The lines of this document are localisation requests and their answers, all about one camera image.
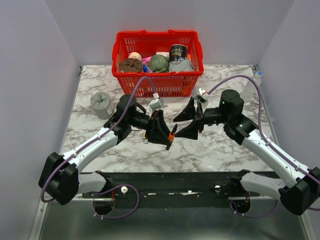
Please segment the orange black padlock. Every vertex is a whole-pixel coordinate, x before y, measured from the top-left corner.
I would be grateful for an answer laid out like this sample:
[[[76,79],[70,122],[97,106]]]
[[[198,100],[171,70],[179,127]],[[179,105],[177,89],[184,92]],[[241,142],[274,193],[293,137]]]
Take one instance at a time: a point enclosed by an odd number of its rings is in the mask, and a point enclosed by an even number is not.
[[[176,134],[177,128],[178,128],[178,125],[175,124],[175,125],[173,126],[172,131],[171,131],[171,132],[169,133],[169,135],[168,135],[168,140],[169,140],[171,143],[173,142],[173,140],[174,140],[174,138],[175,138],[175,134]]]

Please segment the black head key bunch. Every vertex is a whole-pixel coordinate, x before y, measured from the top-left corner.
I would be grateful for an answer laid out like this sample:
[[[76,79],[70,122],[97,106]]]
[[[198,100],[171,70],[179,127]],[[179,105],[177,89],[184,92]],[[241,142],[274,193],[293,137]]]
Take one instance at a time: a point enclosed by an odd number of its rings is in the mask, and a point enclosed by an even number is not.
[[[171,146],[172,146],[172,143],[168,144],[168,145],[166,146],[166,150],[169,151],[170,148],[171,148]]]

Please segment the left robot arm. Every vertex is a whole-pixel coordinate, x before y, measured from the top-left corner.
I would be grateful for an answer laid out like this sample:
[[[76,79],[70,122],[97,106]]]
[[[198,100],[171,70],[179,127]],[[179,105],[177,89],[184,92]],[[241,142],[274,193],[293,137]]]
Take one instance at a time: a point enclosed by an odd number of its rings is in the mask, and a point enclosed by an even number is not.
[[[60,205],[69,203],[72,198],[88,187],[89,192],[95,192],[104,198],[110,194],[111,185],[101,173],[93,173],[86,178],[80,178],[84,168],[103,152],[119,145],[132,132],[133,128],[145,131],[145,139],[152,144],[163,145],[170,149],[174,132],[169,130],[164,112],[164,100],[153,95],[154,99],[148,107],[151,114],[137,103],[134,96],[123,95],[116,105],[115,113],[103,127],[89,140],[64,154],[51,153],[44,164],[38,185],[41,188],[41,200],[46,203],[45,194]]]

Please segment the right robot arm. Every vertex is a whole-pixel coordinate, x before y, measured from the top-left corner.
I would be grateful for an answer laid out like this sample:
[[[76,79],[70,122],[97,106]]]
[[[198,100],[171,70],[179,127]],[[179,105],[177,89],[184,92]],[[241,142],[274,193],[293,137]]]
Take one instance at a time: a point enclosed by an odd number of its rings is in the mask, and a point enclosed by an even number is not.
[[[265,195],[280,201],[292,214],[302,215],[320,197],[320,169],[302,164],[265,137],[258,125],[242,113],[244,101],[237,91],[224,90],[218,107],[203,109],[208,105],[208,99],[204,90],[190,98],[174,122],[191,123],[175,136],[197,140],[206,125],[222,124],[231,140],[258,156],[279,177],[276,180],[242,170],[230,183],[230,191],[236,196],[245,192]]]

